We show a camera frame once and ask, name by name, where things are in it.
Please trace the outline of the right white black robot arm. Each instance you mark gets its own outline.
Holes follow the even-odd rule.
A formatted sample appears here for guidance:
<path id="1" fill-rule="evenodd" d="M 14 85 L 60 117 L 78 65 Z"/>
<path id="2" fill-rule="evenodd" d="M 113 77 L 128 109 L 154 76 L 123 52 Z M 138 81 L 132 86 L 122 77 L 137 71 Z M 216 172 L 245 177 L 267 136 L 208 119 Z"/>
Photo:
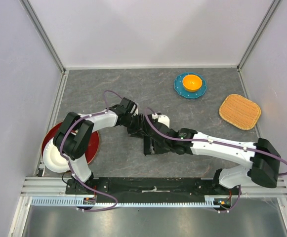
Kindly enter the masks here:
<path id="1" fill-rule="evenodd" d="M 157 145 L 156 153 L 204 155 L 237 163 L 236 167 L 216 171 L 211 182 L 216 194 L 251 183 L 265 188 L 277 186 L 280 155 L 267 139 L 259 138 L 255 143 L 231 141 L 187 128 L 175 131 L 160 122 L 147 125 L 146 130 Z"/>

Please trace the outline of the black zip tool case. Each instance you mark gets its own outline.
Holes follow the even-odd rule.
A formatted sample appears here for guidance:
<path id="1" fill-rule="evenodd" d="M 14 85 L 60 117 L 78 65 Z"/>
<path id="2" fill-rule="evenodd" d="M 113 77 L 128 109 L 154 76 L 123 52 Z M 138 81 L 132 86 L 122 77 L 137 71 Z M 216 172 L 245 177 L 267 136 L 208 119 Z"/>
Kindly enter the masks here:
<path id="1" fill-rule="evenodd" d="M 164 135 L 168 135 L 169 129 L 169 118 L 166 115 L 158 113 L 158 118 L 153 119 L 152 115 L 148 115 L 150 122 L 156 130 Z M 168 145 L 165 142 L 165 138 L 160 136 L 153 130 L 148 124 L 145 117 L 143 117 L 143 153 L 144 155 L 161 155 L 169 153 Z"/>

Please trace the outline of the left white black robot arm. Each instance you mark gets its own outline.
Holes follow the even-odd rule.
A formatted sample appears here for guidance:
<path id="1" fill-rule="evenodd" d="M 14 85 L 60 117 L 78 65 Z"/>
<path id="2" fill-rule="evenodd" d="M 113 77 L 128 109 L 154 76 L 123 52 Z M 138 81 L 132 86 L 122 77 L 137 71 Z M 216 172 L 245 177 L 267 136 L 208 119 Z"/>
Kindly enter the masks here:
<path id="1" fill-rule="evenodd" d="M 119 125 L 130 126 L 133 117 L 138 115 L 137 107 L 135 102 L 123 98 L 119 104 L 101 112 L 88 115 L 70 112 L 65 117 L 53 138 L 53 144 L 67 161 L 73 177 L 78 180 L 76 187 L 82 194 L 89 194 L 94 187 L 90 180 L 92 171 L 86 159 L 82 158 L 92 133 Z"/>

